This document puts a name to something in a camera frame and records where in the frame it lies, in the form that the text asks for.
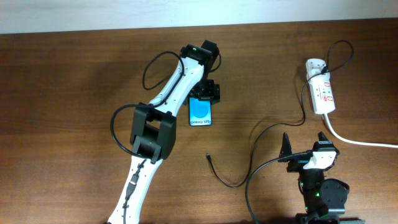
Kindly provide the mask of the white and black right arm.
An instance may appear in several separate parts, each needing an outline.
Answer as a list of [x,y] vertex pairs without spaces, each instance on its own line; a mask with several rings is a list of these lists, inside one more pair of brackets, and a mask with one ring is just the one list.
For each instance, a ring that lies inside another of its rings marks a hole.
[[294,154],[287,133],[283,134],[279,161],[287,163],[287,172],[298,173],[298,188],[305,213],[295,216],[295,223],[365,223],[359,218],[343,218],[350,187],[338,179],[326,179],[324,172],[335,165],[340,151],[323,132],[318,133],[311,150]]

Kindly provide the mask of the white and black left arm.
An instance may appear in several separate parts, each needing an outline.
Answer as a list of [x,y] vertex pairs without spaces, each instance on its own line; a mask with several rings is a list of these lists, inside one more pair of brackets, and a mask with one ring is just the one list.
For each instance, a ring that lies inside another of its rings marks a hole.
[[155,172],[166,160],[175,144],[177,114],[188,105],[191,126],[212,124],[211,107],[220,101],[220,86],[208,75],[221,61],[216,43],[205,40],[201,46],[188,44],[176,54],[174,73],[163,80],[165,86],[148,104],[132,104],[134,108],[130,143],[131,166],[123,191],[108,223],[139,223],[141,208]]

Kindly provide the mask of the blue Galaxy smartphone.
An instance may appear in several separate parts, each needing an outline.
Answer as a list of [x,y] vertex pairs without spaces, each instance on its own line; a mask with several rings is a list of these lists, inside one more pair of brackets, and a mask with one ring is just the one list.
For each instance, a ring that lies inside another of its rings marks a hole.
[[212,125],[210,101],[200,101],[196,98],[189,98],[189,124],[190,126]]

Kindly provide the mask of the white power strip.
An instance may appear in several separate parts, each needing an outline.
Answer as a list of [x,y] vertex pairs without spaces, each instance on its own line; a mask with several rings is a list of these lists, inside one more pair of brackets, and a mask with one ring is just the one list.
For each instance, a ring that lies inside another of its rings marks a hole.
[[330,74],[308,77],[313,110],[315,114],[328,114],[335,110]]

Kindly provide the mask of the white charger plug adapter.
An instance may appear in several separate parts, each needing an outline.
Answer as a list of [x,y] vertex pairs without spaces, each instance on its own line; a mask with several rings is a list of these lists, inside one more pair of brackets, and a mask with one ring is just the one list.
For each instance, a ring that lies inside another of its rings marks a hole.
[[305,62],[307,71],[307,80],[311,79],[315,75],[322,73],[323,68],[326,66],[326,62],[319,58],[311,58]]

